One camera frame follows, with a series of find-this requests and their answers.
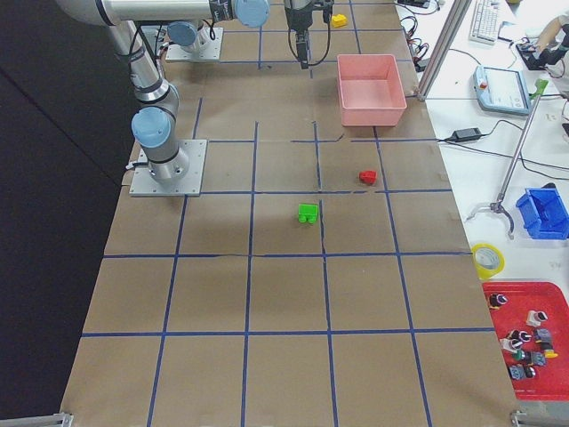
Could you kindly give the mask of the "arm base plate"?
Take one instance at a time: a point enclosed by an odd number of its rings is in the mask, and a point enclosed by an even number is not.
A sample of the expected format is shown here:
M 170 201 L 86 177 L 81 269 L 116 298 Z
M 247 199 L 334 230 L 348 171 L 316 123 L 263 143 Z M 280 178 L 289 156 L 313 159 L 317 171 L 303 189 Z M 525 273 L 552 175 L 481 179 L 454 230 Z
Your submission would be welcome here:
M 199 197 L 207 140 L 178 140 L 177 157 L 164 164 L 149 162 L 140 149 L 133 163 L 129 194 L 133 197 Z
M 196 41 L 189 46 L 170 44 L 165 56 L 167 62 L 217 62 L 221 56 L 223 28 L 213 28 L 214 39 L 210 30 L 202 28 L 197 33 Z

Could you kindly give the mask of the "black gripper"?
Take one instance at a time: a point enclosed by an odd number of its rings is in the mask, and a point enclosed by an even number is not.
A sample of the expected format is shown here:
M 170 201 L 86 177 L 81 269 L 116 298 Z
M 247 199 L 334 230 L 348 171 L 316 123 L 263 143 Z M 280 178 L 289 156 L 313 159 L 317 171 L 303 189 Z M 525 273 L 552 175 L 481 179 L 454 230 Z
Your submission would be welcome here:
M 323 14 L 323 22 L 329 24 L 334 1 L 284 0 L 287 27 L 295 32 L 296 58 L 302 69 L 309 68 L 309 31 L 313 24 L 313 12 Z

